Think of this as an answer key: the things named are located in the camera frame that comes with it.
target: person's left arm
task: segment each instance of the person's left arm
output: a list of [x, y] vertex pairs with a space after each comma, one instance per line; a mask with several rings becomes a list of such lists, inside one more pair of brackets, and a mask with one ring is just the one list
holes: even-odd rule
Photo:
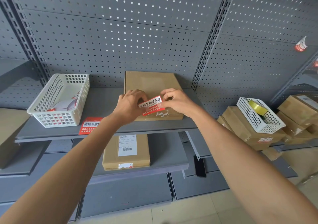
[[2, 215], [0, 224], [67, 223], [113, 134], [145, 112], [138, 107], [140, 98], [147, 100], [141, 90], [120, 95], [113, 113], [19, 198]]

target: yellow tape roll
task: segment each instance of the yellow tape roll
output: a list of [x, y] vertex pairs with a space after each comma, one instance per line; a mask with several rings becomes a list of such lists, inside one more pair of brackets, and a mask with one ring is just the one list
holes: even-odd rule
[[253, 108], [253, 110], [255, 110], [255, 112], [258, 113], [259, 115], [263, 116], [268, 111], [267, 109], [260, 106], [257, 102], [254, 102], [253, 100], [250, 100], [248, 103]]

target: brown cardboard box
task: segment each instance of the brown cardboard box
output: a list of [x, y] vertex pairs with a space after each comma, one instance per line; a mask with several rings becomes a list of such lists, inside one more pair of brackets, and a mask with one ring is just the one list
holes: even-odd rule
[[306, 130], [312, 135], [314, 135], [315, 138], [318, 137], [318, 125], [315, 125], [315, 124], [310, 125]]
[[266, 157], [269, 158], [270, 161], [276, 160], [277, 158], [279, 158], [283, 154], [282, 151], [278, 152], [273, 147], [267, 148], [266, 150], [263, 150], [262, 153], [264, 155], [266, 155]]
[[294, 122], [282, 112], [278, 112], [277, 116], [285, 123], [286, 126], [283, 127], [282, 130], [289, 136], [296, 137], [305, 130], [304, 127]]
[[307, 141], [313, 139], [314, 136], [307, 130], [302, 131], [296, 137], [291, 137], [288, 134], [282, 139], [287, 145], [304, 144]]
[[0, 169], [5, 168], [19, 150], [14, 140], [29, 117], [25, 110], [0, 108]]
[[104, 170], [146, 166], [150, 166], [147, 134], [113, 136], [110, 139], [104, 150]]
[[257, 133], [236, 106], [228, 107], [222, 114], [233, 132], [255, 150], [265, 150], [271, 143], [280, 141], [286, 134], [282, 130], [274, 134]]
[[232, 128], [230, 127], [230, 125], [228, 124], [228, 122], [225, 120], [225, 118], [224, 118], [222, 115], [219, 116], [219, 118], [217, 119], [217, 121], [218, 121], [221, 125], [223, 125], [225, 128], [227, 128], [228, 130], [230, 130], [232, 133], [234, 133], [233, 130], [232, 130]]
[[318, 103], [304, 94], [289, 96], [278, 109], [304, 128], [318, 123]]
[[[125, 72], [124, 93], [130, 89], [140, 89], [146, 93], [148, 99], [151, 99], [160, 95], [162, 90], [169, 88], [182, 89], [173, 73]], [[135, 121], [175, 120], [182, 119], [183, 116], [172, 108], [166, 108], [161, 112], [138, 116]]]

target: smartphone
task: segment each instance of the smartphone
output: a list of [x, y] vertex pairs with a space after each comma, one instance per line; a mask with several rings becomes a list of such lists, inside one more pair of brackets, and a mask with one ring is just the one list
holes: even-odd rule
[[200, 160], [198, 160], [198, 158], [196, 156], [194, 156], [193, 159], [194, 159], [194, 167], [196, 170], [196, 176], [197, 177], [206, 177], [203, 159], [201, 158]]

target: beige floor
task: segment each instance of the beige floor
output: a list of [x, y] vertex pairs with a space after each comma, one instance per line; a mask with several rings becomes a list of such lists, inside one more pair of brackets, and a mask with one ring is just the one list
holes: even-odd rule
[[[284, 159], [297, 172], [294, 184], [305, 176], [318, 171], [318, 148], [288, 151]], [[301, 191], [318, 207], [318, 177], [309, 181]], [[78, 221], [81, 224], [145, 223], [145, 224], [252, 224], [255, 223], [241, 207], [231, 190], [207, 194], [172, 202], [152, 209], [91, 218]]]

